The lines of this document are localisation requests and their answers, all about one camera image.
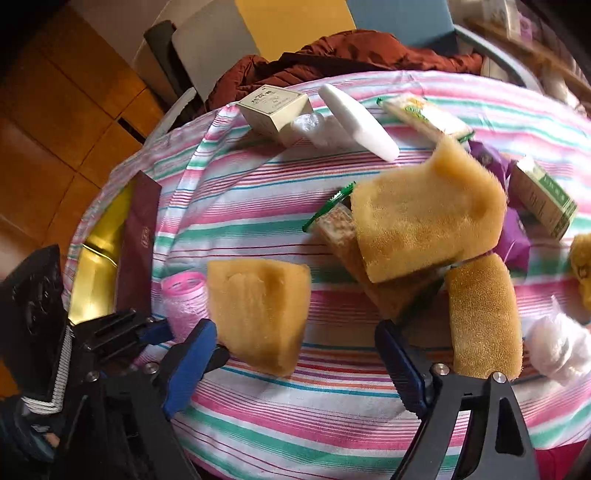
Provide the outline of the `yellow plush toy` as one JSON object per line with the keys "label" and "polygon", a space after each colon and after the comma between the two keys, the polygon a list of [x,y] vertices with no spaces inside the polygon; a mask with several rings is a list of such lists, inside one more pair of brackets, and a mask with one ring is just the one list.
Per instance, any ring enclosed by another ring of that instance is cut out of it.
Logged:
{"label": "yellow plush toy", "polygon": [[570,247],[572,271],[579,282],[579,293],[583,306],[591,310],[591,234],[579,234]]}

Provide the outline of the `wooden desk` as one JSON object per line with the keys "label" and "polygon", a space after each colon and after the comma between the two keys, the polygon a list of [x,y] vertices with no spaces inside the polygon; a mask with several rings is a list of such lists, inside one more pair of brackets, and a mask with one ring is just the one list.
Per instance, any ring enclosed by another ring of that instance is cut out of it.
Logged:
{"label": "wooden desk", "polygon": [[544,71],[558,74],[585,107],[587,113],[590,113],[590,85],[576,75],[567,63],[549,48],[536,41],[523,41],[520,38],[511,37],[502,27],[483,20],[468,18],[465,23],[472,32],[499,43],[503,49],[518,58],[535,75],[541,75]]}

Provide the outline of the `large yellow sponge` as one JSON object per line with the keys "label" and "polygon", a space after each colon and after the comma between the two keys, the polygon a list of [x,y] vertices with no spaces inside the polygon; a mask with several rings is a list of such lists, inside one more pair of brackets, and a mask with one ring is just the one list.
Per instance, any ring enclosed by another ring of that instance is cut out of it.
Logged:
{"label": "large yellow sponge", "polygon": [[356,184],[351,208],[366,272],[383,283],[492,250],[507,197],[491,172],[445,136],[427,161]]}

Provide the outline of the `black rolled mat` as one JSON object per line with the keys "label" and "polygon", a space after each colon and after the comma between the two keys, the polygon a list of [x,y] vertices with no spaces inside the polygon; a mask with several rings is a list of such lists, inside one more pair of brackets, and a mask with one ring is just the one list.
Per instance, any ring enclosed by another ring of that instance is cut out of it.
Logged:
{"label": "black rolled mat", "polygon": [[173,46],[175,31],[176,27],[170,20],[163,20],[147,29],[143,37],[173,92],[180,97],[193,83]]}

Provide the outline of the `yellow green cracker packet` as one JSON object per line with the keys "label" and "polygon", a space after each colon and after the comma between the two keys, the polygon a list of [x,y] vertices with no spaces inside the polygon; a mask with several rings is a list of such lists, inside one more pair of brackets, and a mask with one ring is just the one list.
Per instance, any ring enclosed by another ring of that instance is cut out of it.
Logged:
{"label": "yellow green cracker packet", "polygon": [[377,104],[435,143],[444,136],[464,143],[475,135],[474,129],[459,117],[413,93],[380,97]]}

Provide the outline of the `pink hair roller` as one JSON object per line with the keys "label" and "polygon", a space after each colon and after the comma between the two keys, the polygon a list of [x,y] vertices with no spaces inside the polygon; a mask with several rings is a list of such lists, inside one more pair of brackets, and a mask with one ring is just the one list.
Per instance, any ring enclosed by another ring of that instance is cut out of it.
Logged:
{"label": "pink hair roller", "polygon": [[177,343],[183,342],[197,323],[208,317],[206,277],[200,272],[184,271],[164,278],[161,297],[164,315]]}

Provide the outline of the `green white tea box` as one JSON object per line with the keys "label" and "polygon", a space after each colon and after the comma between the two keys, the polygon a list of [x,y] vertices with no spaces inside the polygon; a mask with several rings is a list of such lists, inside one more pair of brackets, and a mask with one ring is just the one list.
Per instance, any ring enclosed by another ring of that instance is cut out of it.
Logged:
{"label": "green white tea box", "polygon": [[509,194],[561,240],[572,224],[578,205],[560,184],[535,160],[524,157],[513,164]]}

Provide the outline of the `white boxes on desk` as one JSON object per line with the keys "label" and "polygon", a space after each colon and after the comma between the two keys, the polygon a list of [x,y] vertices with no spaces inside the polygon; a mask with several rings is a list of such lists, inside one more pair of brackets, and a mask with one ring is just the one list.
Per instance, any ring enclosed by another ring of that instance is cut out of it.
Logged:
{"label": "white boxes on desk", "polygon": [[534,40],[532,22],[520,13],[515,0],[483,0],[482,11],[483,20],[503,29],[509,39]]}

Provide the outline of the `purple snack packet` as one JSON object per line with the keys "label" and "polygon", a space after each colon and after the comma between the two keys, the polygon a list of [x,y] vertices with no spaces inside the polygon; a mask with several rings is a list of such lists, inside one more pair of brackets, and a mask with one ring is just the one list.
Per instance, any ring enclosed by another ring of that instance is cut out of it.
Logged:
{"label": "purple snack packet", "polygon": [[494,147],[479,141],[468,142],[472,156],[491,172],[503,187],[507,197],[507,211],[497,245],[496,253],[510,270],[528,271],[531,242],[526,235],[518,211],[511,206],[509,183],[512,162]]}

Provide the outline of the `beige cardboard box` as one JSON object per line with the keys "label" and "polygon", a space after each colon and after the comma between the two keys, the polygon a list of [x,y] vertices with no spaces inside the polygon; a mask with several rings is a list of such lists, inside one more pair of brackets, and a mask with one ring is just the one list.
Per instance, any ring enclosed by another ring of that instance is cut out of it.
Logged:
{"label": "beige cardboard box", "polygon": [[252,131],[284,147],[301,139],[291,122],[314,112],[307,94],[271,85],[263,85],[240,99],[238,109]]}

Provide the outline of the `white plastic bag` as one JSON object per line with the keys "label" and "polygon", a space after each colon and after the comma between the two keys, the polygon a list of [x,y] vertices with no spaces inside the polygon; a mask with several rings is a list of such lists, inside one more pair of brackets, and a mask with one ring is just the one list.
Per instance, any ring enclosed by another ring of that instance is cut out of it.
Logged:
{"label": "white plastic bag", "polygon": [[290,127],[318,149],[337,151],[356,146],[353,137],[332,115],[324,116],[318,112],[302,114],[290,122]]}
{"label": "white plastic bag", "polygon": [[551,297],[550,313],[530,324],[525,337],[531,365],[562,386],[590,374],[590,332]]}

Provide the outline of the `small yellow sponge block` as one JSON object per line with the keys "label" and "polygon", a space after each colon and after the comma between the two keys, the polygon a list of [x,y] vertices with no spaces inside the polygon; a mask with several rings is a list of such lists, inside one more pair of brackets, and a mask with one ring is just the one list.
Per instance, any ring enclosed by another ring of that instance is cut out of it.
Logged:
{"label": "small yellow sponge block", "polygon": [[270,259],[207,263],[209,318],[218,341],[264,374],[294,373],[311,304],[311,270]]}

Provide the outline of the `brown cracker packet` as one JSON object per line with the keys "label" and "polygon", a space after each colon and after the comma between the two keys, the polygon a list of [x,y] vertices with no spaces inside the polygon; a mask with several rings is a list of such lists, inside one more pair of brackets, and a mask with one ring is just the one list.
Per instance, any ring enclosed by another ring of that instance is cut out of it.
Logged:
{"label": "brown cracker packet", "polygon": [[359,283],[367,297],[385,319],[397,322],[418,303],[425,306],[443,285],[438,268],[427,269],[383,283],[370,281],[356,238],[351,210],[351,194],[356,183],[349,183],[331,198],[307,222],[303,231],[324,241],[349,275]]}

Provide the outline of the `gold tray box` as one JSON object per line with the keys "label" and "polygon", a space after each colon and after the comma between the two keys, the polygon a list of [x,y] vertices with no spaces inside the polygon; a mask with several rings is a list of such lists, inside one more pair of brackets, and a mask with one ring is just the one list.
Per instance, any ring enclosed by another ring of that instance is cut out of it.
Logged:
{"label": "gold tray box", "polygon": [[118,263],[133,189],[130,182],[118,193],[82,244],[68,312],[74,325],[115,311]]}

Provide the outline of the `long yellow sponge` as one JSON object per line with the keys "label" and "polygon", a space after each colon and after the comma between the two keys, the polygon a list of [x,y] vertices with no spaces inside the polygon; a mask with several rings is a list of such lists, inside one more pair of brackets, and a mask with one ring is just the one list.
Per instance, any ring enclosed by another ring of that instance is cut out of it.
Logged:
{"label": "long yellow sponge", "polygon": [[456,373],[486,379],[495,372],[515,380],[523,340],[510,272],[495,253],[449,270],[451,339]]}

